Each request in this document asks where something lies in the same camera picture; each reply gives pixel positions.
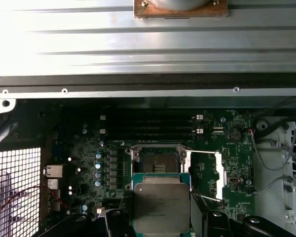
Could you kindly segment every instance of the metal panel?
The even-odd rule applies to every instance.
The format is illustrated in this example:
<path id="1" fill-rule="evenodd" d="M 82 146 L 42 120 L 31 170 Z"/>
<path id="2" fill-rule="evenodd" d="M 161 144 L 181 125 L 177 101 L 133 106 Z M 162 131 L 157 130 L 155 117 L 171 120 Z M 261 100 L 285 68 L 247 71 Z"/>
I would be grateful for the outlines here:
<path id="1" fill-rule="evenodd" d="M 296 0 L 229 8 L 138 20 L 131 0 L 0 1 L 0 76 L 296 72 Z"/>

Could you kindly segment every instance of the green circuit board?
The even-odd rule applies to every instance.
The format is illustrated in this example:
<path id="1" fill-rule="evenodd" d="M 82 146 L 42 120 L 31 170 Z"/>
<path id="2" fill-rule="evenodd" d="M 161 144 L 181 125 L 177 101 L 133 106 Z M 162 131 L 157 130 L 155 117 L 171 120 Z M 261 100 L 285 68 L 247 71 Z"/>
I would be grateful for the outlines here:
<path id="1" fill-rule="evenodd" d="M 66 121 L 62 122 L 59 128 L 58 141 L 61 142 L 57 145 L 61 148 L 53 149 L 53 157 L 57 157 L 58 162 L 67 161 L 67 158 L 71 157 L 71 163 L 83 170 L 68 179 L 61 188 L 62 193 L 68 193 L 66 186 L 71 183 L 75 186 L 87 185 L 83 193 L 63 197 L 71 203 L 79 200 L 78 205 L 72 208 L 72 213 L 83 212 L 82 205 L 87 205 L 86 212 L 95 218 L 98 208 L 113 208 L 118 205 L 132 180 L 131 157 L 125 152 L 127 148 L 137 144 L 160 144 L 160 147 L 143 149 L 141 155 L 175 159 L 175 155 L 171 156 L 176 152 L 175 149 L 163 148 L 162 144 L 182 144 L 197 151 L 222 153 L 222 165 L 226 171 L 223 202 L 206 199 L 210 208 L 220 209 L 236 221 L 242 221 L 245 216 L 254 214 L 255 203 L 251 195 L 254 190 L 254 170 L 248 130 L 251 125 L 249 112 L 172 110 L 168 115 L 165 111 L 149 111 L 148 114 L 153 115 L 153 119 L 139 119 L 144 118 L 147 113 L 147 110 L 143 114 L 136 112 L 137 117 L 132 116 L 128 121 L 129 113 L 119 112 L 119 119 L 125 122 L 122 125 L 112 122 L 114 126 L 108 122 L 110 114 L 103 120 L 104 117 L 95 119 L 100 118 L 101 113 L 90 116 L 91 113 L 85 112 L 82 115 L 77 114 L 74 119 L 68 119 L 64 113 Z M 147 129 L 147 123 L 156 125 L 149 125 L 150 130 L 140 133 L 141 129 Z M 123 131 L 123 126 L 127 127 L 128 132 Z M 96 158 L 97 154 L 101 154 L 101 158 Z M 136 165 L 133 167 L 134 172 L 145 171 L 144 164 L 140 162 Z M 194 192 L 215 198 L 216 181 L 219 178 L 215 156 L 193 153 L 190 173 Z"/>
<path id="2" fill-rule="evenodd" d="M 226 212 L 230 218 L 242 221 L 247 215 L 254 214 L 253 186 L 253 150 L 249 131 L 244 130 L 239 142 L 234 143 L 226 138 L 227 131 L 235 128 L 249 128 L 249 115 L 236 111 L 204 111 L 204 140 L 196 142 L 195 148 L 201 151 L 219 151 L 222 153 L 222 164 L 227 174 L 227 185 L 223 189 L 224 204 L 209 202 L 213 209 Z M 215 197 L 216 159 L 209 154 L 198 154 L 192 159 L 196 190 L 208 197 Z"/>

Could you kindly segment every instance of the red cable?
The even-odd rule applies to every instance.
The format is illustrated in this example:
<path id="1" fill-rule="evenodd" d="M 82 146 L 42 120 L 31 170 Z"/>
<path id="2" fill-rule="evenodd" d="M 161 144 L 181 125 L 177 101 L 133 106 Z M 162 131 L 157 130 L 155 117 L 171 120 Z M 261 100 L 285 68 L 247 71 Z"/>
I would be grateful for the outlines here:
<path id="1" fill-rule="evenodd" d="M 56 200 L 59 201 L 59 203 L 60 203 L 61 205 L 63 205 L 63 206 L 65 206 L 66 208 L 68 208 L 67 205 L 64 204 L 63 201 L 62 201 L 59 197 L 57 197 L 57 195 L 54 193 L 54 191 L 52 191 L 49 187 L 47 187 L 47 186 L 32 186 L 32 187 L 29 187 L 29 188 L 27 188 L 27 189 L 23 189 L 23 190 L 21 190 L 21 191 L 18 191 L 16 194 L 14 194 L 12 197 L 10 197 L 10 199 L 9 199 L 8 201 L 6 201 L 6 202 L 0 207 L 0 213 L 1 213 L 1 211 L 5 208 L 5 206 L 7 206 L 10 202 L 13 201 L 13 199 L 14 199 L 16 196 L 18 196 L 20 193 L 22 193 L 22 192 L 24 192 L 24 191 L 26 191 L 26 190 L 33 189 L 33 188 L 46 188 L 46 189 L 48 189 L 48 190 L 51 192 L 51 194 L 56 198 Z"/>
<path id="2" fill-rule="evenodd" d="M 249 131 L 250 131 L 250 133 L 251 133 L 251 136 L 253 136 L 253 137 L 254 137 L 255 135 L 254 135 L 254 133 L 253 133 L 253 131 L 252 131 L 252 129 L 251 129 L 251 128 L 249 129 Z"/>

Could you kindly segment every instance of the motherboard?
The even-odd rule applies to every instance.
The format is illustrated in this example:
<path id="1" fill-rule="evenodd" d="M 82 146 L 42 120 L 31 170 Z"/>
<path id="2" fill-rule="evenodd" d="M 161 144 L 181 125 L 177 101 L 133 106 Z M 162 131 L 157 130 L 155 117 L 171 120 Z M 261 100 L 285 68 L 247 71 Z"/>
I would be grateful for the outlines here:
<path id="1" fill-rule="evenodd" d="M 71 208 L 61 211 L 96 219 L 119 208 L 129 192 L 141 192 L 136 184 L 164 193 L 169 186 L 160 184 L 166 182 L 173 189 L 187 185 L 209 209 L 241 222 L 255 212 L 250 127 L 244 110 L 64 110 L 51 163 L 67 167 L 57 188 Z M 182 181 L 183 174 L 190 180 Z M 184 206 L 176 201 L 185 196 L 154 200 L 159 193 L 145 194 L 148 202 L 162 199 L 159 209 L 167 202 Z M 153 223 L 159 214 L 148 216 Z"/>

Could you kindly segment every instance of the wire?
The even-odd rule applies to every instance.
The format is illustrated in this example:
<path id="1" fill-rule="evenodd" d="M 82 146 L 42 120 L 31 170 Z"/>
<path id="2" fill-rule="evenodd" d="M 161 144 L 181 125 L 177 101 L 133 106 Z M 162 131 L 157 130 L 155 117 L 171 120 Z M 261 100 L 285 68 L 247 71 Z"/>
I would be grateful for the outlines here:
<path id="1" fill-rule="evenodd" d="M 255 149 L 255 151 L 257 153 L 257 156 L 260 159 L 260 161 L 261 161 L 262 165 L 264 166 L 264 168 L 266 168 L 268 170 L 271 170 L 271 171 L 278 171 L 278 170 L 283 169 L 285 167 L 285 165 L 287 164 L 287 162 L 289 161 L 290 156 L 287 156 L 286 157 L 285 163 L 281 167 L 279 167 L 279 168 L 269 168 L 269 167 L 267 167 L 266 164 L 264 163 L 264 160 L 262 159 L 259 151 L 258 151 L 257 144 L 256 144 L 256 141 L 255 141 L 255 135 L 254 135 L 252 129 L 249 129 L 249 131 L 251 133 L 251 140 L 252 140 L 253 148 Z"/>
<path id="2" fill-rule="evenodd" d="M 256 131 L 255 132 L 255 138 L 260 139 L 262 137 L 265 137 L 265 136 L 271 134 L 272 132 L 274 132 L 280 126 L 282 126 L 282 125 L 284 125 L 284 124 L 286 124 L 288 122 L 292 122 L 292 121 L 296 121 L 296 116 L 283 118 L 280 121 L 276 122 L 275 124 L 273 124 L 272 126 L 268 127 L 267 129 L 265 129 L 263 131 Z"/>
<path id="3" fill-rule="evenodd" d="M 66 208 L 68 208 L 68 206 L 66 205 L 66 204 L 64 204 L 63 203 L 63 201 L 59 198 L 59 197 L 57 197 L 57 195 L 49 188 L 49 187 L 47 187 L 47 186 L 32 186 L 32 187 L 29 187 L 29 188 L 26 188 L 26 189 L 23 189 L 23 190 L 21 190 L 21 191 L 18 191 L 16 194 L 14 194 L 12 197 L 10 197 L 10 199 L 8 200 L 8 201 L 6 201 L 1 207 L 0 207 L 0 213 L 1 213 L 1 211 L 10 203 L 10 202 L 12 202 L 13 200 L 14 200 L 14 198 L 15 197 L 17 197 L 17 196 L 19 196 L 19 194 L 20 193 L 22 193 L 22 192 L 24 192 L 24 191 L 26 191 L 26 190 L 29 190 L 29 189 L 35 189 L 35 188 L 46 188 L 46 189 L 48 189 L 50 192 L 51 192 L 51 194 L 57 199 L 57 201 L 59 201 L 59 203 L 61 204 L 61 205 L 63 205 L 64 207 L 66 207 Z"/>
<path id="4" fill-rule="evenodd" d="M 296 128 L 294 130 L 294 134 L 293 134 L 293 139 L 292 139 L 292 144 L 291 144 L 291 147 L 290 147 L 290 150 L 288 151 L 287 153 L 287 157 L 291 157 L 292 154 L 294 153 L 293 152 L 293 149 L 294 149 L 294 145 L 296 143 Z"/>
<path id="5" fill-rule="evenodd" d="M 261 194 L 264 193 L 265 191 L 267 191 L 269 188 L 271 188 L 276 182 L 280 181 L 280 180 L 286 180 L 288 182 L 292 182 L 293 178 L 291 176 L 287 176 L 287 175 L 283 175 L 280 177 L 277 177 L 276 179 L 274 179 L 271 183 L 269 183 L 264 189 L 262 189 L 261 191 L 255 191 L 252 194 L 257 195 L 257 194 Z"/>
<path id="6" fill-rule="evenodd" d="M 280 103 L 276 104 L 275 106 L 273 106 L 272 108 L 263 110 L 263 111 L 256 111 L 252 113 L 253 117 L 261 117 L 261 116 L 271 116 L 275 113 L 275 111 L 277 111 L 278 109 L 292 104 L 292 103 L 296 103 L 296 96 L 288 98 L 286 100 L 281 101 Z"/>
<path id="7" fill-rule="evenodd" d="M 281 142 L 278 142 L 278 141 L 275 141 L 275 140 L 272 140 L 272 139 L 260 139 L 260 140 L 257 140 L 256 143 L 259 144 L 259 143 L 264 143 L 264 142 L 269 142 L 271 143 L 272 146 L 274 147 L 277 147 L 279 149 L 282 149 L 284 151 L 287 152 L 287 156 L 288 156 L 288 152 L 290 151 L 290 147 L 281 143 Z M 292 152 L 291 155 L 289 157 L 292 157 L 292 160 L 295 162 L 296 164 L 296 153 L 295 152 Z"/>

